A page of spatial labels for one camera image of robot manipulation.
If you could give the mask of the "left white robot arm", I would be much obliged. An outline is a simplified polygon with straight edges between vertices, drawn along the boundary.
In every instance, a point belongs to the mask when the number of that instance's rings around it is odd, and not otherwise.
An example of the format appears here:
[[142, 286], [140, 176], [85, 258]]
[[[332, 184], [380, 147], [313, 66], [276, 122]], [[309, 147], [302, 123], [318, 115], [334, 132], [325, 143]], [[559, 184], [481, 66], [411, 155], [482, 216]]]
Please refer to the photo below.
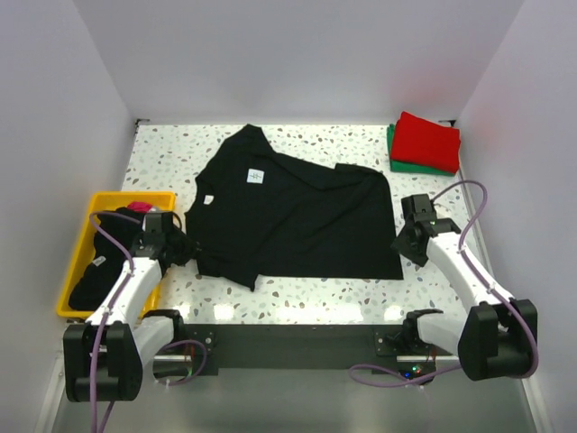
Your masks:
[[100, 224], [105, 212], [90, 215], [96, 231], [124, 257], [120, 274], [98, 308], [81, 324], [65, 330], [65, 391], [72, 402], [133, 401], [145, 367], [154, 356], [180, 352], [187, 342], [176, 309], [143, 308], [172, 266], [183, 266], [197, 252], [172, 211], [152, 211], [130, 221], [140, 230], [124, 246]]

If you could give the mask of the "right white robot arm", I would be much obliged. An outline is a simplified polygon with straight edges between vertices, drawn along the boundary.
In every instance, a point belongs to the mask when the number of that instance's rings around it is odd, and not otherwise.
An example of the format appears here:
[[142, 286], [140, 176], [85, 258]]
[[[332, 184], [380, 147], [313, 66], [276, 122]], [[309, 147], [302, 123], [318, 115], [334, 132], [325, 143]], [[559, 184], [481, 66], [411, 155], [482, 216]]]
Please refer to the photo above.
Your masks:
[[440, 309], [407, 313], [395, 341], [414, 355], [434, 345], [457, 355], [473, 381], [527, 378], [538, 366], [535, 304], [505, 290], [464, 242], [450, 218], [441, 218], [426, 194], [401, 200], [405, 224], [394, 249], [414, 264], [432, 263], [448, 280], [467, 316], [451, 318]]

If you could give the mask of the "black t shirt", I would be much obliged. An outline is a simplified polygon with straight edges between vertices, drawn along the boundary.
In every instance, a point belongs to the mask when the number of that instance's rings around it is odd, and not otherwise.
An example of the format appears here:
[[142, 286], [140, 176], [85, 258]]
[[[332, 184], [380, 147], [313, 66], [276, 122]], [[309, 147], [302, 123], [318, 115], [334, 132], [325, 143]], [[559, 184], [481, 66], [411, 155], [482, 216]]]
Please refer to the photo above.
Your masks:
[[226, 138], [196, 177], [186, 231], [200, 274], [253, 290], [258, 276], [400, 281], [386, 177], [273, 150], [258, 126]]

